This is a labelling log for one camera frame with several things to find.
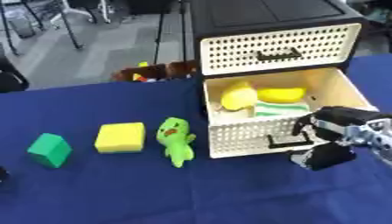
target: drawer handle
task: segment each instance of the drawer handle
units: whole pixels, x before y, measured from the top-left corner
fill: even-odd
[[[291,48],[291,52],[278,54],[278,55],[265,55],[262,52],[257,52],[257,59],[260,61],[263,60],[285,60],[285,59],[294,59],[294,58],[301,58],[302,54],[295,48]]]
[[[286,147],[296,147],[296,146],[305,146],[305,145],[313,145],[314,142],[309,138],[308,133],[306,131],[302,131],[302,136],[304,137],[304,141],[301,142],[291,142],[291,143],[275,143],[272,135],[267,135],[269,141],[270,149],[279,149]]]

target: green plush toy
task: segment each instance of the green plush toy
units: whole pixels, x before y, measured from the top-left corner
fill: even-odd
[[[157,140],[164,146],[164,155],[171,157],[172,164],[181,168],[184,161],[193,160],[194,153],[189,146],[196,135],[189,134],[189,123],[186,120],[170,117],[164,121],[157,131]]]

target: green toy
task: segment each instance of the green toy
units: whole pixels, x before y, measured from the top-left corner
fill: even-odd
[[[170,117],[164,121],[157,131],[157,140],[164,146],[164,155],[171,157],[172,164],[181,168],[184,161],[193,160],[194,153],[189,146],[196,135],[189,134],[189,123],[186,120]]]
[[[51,167],[61,167],[72,149],[62,136],[44,133],[27,151],[38,163]]]

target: white storage box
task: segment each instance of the white storage box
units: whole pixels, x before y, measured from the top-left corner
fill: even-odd
[[[259,88],[306,88],[311,111],[323,106],[375,109],[341,70],[354,53],[364,20],[337,0],[192,0],[195,56],[209,119],[211,158],[310,149],[321,140],[299,115],[253,117],[221,108],[237,81]]]
[[[222,90],[237,81],[250,81],[266,88],[307,88],[304,100],[311,111],[323,106],[375,109],[336,67],[208,79],[204,82],[204,91],[211,158],[306,150],[323,143],[314,136],[312,129],[307,129],[305,136],[291,135],[293,124],[300,115],[252,117],[252,108],[222,112],[216,106],[221,103]]]

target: blue tablecloth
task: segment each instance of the blue tablecloth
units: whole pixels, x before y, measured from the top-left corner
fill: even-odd
[[[384,111],[392,111],[392,56],[355,59],[349,77]],[[392,170],[366,150],[353,162],[306,171],[282,154],[210,159],[197,81],[109,83],[0,95],[0,223],[353,223],[392,221]],[[168,116],[187,119],[196,159],[173,168],[155,131]],[[143,122],[143,153],[100,155],[104,123]],[[26,149],[49,132],[74,152],[51,170]]]

